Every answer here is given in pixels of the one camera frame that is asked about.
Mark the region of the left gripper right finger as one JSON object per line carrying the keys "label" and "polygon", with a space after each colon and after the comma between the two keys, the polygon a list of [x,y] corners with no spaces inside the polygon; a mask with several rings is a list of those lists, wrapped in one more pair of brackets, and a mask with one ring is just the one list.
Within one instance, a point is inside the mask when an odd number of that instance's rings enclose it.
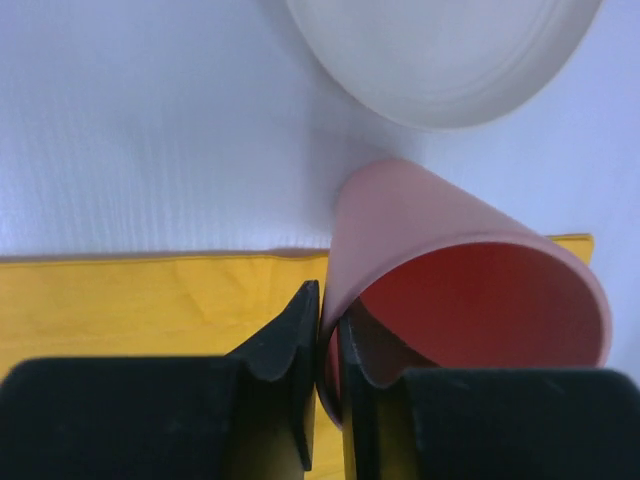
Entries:
{"label": "left gripper right finger", "polygon": [[351,316],[338,343],[349,479],[639,475],[639,390],[619,372],[433,367]]}

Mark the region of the cream round plate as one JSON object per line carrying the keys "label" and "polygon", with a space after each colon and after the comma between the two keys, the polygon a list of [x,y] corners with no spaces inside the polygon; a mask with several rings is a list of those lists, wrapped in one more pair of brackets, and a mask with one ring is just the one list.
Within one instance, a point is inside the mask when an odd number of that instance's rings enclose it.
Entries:
{"label": "cream round plate", "polygon": [[460,129],[518,109],[554,79],[599,1],[290,1],[328,74],[376,114]]}

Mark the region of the yellow pikachu placemat cloth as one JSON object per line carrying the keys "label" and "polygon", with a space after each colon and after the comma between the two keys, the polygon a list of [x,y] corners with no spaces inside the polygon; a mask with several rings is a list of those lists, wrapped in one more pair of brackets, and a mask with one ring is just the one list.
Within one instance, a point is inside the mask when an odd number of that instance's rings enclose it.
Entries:
{"label": "yellow pikachu placemat cloth", "polygon": [[[175,257],[6,263],[1,268],[1,382],[41,357],[225,355],[319,285],[314,363],[328,256]],[[361,304],[344,316],[375,321]]]}

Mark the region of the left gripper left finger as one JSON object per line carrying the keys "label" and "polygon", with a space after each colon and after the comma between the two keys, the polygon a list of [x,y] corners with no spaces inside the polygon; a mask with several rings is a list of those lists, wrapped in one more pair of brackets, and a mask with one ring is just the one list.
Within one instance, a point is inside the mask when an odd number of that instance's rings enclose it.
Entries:
{"label": "left gripper left finger", "polygon": [[1,382],[5,479],[300,479],[319,285],[225,355],[41,357]]}

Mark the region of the pink plastic cup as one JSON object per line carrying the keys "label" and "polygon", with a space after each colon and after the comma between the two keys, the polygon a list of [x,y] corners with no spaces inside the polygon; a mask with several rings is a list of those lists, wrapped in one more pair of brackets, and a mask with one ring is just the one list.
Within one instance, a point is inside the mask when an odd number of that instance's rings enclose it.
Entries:
{"label": "pink plastic cup", "polygon": [[610,307],[588,265],[424,167],[382,160],[342,186],[319,328],[317,390],[341,423],[340,317],[370,317],[442,367],[599,367]]}

